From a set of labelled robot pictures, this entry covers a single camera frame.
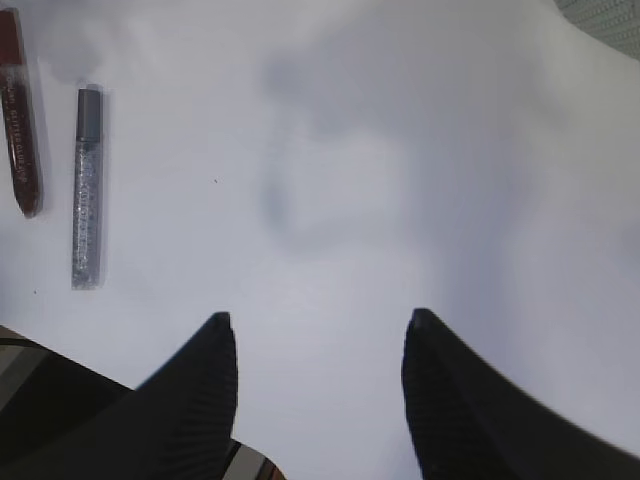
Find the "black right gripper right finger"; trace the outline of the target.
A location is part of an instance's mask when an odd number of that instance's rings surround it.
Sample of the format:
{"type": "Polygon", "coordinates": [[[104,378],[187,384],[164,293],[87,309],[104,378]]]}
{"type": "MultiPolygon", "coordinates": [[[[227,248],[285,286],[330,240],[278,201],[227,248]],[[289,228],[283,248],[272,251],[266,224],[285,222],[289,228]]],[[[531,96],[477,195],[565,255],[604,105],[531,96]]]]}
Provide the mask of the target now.
{"type": "Polygon", "coordinates": [[[636,479],[639,460],[527,395],[429,309],[402,362],[405,414],[425,479],[636,479]]]}

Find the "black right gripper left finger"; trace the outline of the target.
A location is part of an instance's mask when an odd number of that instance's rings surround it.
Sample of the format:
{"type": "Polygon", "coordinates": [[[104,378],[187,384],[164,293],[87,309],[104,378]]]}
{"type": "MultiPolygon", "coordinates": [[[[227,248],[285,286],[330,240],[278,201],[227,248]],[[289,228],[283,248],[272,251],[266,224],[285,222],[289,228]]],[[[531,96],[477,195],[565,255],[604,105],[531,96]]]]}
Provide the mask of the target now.
{"type": "Polygon", "coordinates": [[[1,467],[4,479],[219,479],[237,409],[231,317],[213,314],[138,389],[1,467]]]}

